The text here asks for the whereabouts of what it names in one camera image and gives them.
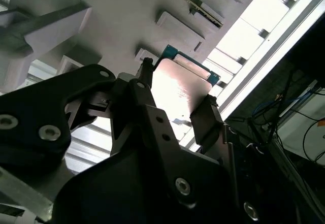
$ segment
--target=black plastic part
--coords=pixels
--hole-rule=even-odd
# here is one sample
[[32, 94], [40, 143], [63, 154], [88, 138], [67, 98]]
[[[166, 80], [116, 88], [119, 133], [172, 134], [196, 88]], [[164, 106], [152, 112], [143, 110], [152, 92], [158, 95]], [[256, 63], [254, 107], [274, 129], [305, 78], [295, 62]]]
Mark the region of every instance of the black plastic part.
[[147, 84], [150, 88], [152, 87], [152, 75], [154, 70], [154, 65], [152, 63], [152, 58], [144, 58], [136, 75], [141, 82]]
[[[149, 86], [138, 82], [128, 83], [112, 110], [114, 153], [63, 187], [51, 223], [236, 223], [226, 170], [181, 149]], [[176, 188], [179, 177], [188, 195]]]
[[201, 152], [204, 154], [218, 140], [223, 126], [216, 97], [207, 95], [192, 112], [190, 119], [196, 143], [202, 146]]
[[[16, 117], [18, 125], [0, 130], [0, 163], [29, 170], [49, 170], [57, 166], [70, 144], [70, 127], [74, 121], [82, 125], [93, 120], [79, 114], [80, 99], [99, 89], [109, 89], [114, 80], [109, 70], [90, 65], [1, 96], [0, 114]], [[59, 128], [61, 135], [56, 141], [40, 138], [39, 129], [45, 125]]]

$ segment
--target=blue cable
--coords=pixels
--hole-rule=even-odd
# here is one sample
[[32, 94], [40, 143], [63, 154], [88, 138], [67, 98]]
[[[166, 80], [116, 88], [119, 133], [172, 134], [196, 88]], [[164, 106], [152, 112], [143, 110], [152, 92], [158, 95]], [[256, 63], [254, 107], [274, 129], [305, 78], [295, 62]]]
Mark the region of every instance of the blue cable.
[[[298, 98], [295, 98], [295, 99], [291, 99], [291, 100], [286, 100], [286, 102], [293, 102], [293, 101], [296, 101], [296, 100], [301, 100], [301, 99], [304, 99], [306, 96], [308, 96], [310, 94], [310, 91], [306, 92], [303, 96], [301, 97], [298, 97]], [[266, 105], [270, 105], [272, 103], [274, 103], [275, 101], [268, 101], [268, 102], [264, 102], [262, 104], [259, 104], [254, 110], [253, 110], [253, 113], [252, 113], [252, 116], [254, 116], [260, 107], [262, 106], [266, 106]]]

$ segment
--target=black metal bracket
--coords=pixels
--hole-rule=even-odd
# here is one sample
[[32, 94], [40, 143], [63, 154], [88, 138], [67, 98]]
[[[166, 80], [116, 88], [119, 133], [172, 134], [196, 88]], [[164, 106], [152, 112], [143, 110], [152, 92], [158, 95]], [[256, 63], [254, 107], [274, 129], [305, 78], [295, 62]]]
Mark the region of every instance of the black metal bracket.
[[0, 163], [29, 170], [57, 166], [70, 144], [70, 129], [89, 124], [82, 98], [109, 90], [112, 72], [90, 65], [0, 97]]

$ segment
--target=black mechanical arm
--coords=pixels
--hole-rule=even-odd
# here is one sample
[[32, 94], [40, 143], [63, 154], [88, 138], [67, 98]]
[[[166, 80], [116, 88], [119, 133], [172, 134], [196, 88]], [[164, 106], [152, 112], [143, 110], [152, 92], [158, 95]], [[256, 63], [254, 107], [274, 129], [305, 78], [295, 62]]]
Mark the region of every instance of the black mechanical arm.
[[296, 223], [297, 206], [279, 171], [270, 169], [273, 161], [240, 143], [215, 97], [208, 95], [190, 116], [200, 151], [179, 146], [166, 113], [155, 106], [152, 73], [148, 58], [136, 77], [116, 79], [90, 65], [0, 97], [0, 164], [17, 177], [43, 181], [61, 165], [73, 130], [97, 116], [111, 119], [111, 156], [72, 177], [43, 219]]

